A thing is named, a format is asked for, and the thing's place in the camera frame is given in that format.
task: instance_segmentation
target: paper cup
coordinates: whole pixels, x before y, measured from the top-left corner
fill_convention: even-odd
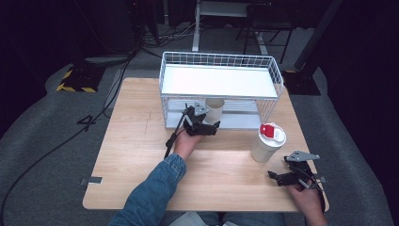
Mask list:
[[[209,111],[206,113],[204,120],[209,124],[214,124],[215,122],[220,121],[224,104],[222,98],[207,98],[205,100],[205,105]]]
[[[267,133],[262,129],[271,128]],[[281,127],[275,123],[267,123],[258,130],[258,136],[251,148],[251,155],[257,162],[267,162],[270,157],[284,145],[287,137]]]

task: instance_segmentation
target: denim sleeve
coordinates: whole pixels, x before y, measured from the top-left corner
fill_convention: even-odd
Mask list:
[[[183,159],[171,154],[132,191],[109,225],[158,225],[185,172]]]

